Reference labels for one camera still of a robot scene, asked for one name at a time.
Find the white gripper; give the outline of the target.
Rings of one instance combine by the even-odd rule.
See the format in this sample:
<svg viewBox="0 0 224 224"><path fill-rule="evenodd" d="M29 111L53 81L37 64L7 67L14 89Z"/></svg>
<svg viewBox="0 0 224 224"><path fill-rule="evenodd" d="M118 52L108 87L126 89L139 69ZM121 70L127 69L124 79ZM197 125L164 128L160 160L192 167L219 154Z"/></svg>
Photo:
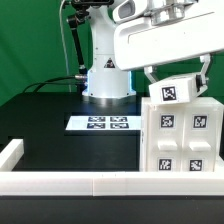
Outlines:
<svg viewBox="0 0 224 224"><path fill-rule="evenodd" d="M114 34L115 60L121 70L144 68L151 83L159 81L153 66L200 57L196 75L200 92L207 86L209 53L224 50L224 12L213 11L180 22L152 27L149 18L121 24Z"/></svg>

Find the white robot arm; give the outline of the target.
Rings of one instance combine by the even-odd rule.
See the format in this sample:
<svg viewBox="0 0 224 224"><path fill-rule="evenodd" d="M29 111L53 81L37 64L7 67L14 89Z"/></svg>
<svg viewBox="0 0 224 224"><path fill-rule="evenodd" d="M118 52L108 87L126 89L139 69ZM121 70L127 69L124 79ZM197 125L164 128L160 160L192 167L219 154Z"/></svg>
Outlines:
<svg viewBox="0 0 224 224"><path fill-rule="evenodd" d="M224 51L224 0L70 0L73 34L89 22L93 65L80 65L82 95L121 101L136 94L131 72L143 69L156 104L190 102L207 90L211 55ZM158 80L155 66L198 57L199 72Z"/></svg>

